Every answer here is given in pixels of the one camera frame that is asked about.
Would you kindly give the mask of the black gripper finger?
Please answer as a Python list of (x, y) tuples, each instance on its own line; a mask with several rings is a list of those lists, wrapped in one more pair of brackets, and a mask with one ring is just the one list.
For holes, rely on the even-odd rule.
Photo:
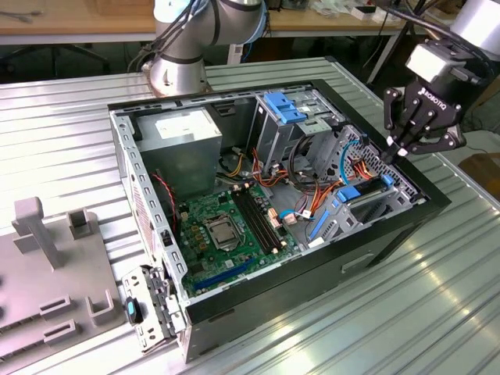
[(401, 148), (404, 93), (403, 87), (390, 87), (384, 92), (384, 129), (389, 132), (387, 136), (388, 149), (383, 153), (384, 162), (392, 162)]
[(395, 142), (398, 147), (397, 154), (406, 156), (407, 154), (424, 155), (435, 152), (446, 152), (466, 145), (466, 138), (461, 132), (447, 130), (436, 141), (414, 141), (413, 143)]

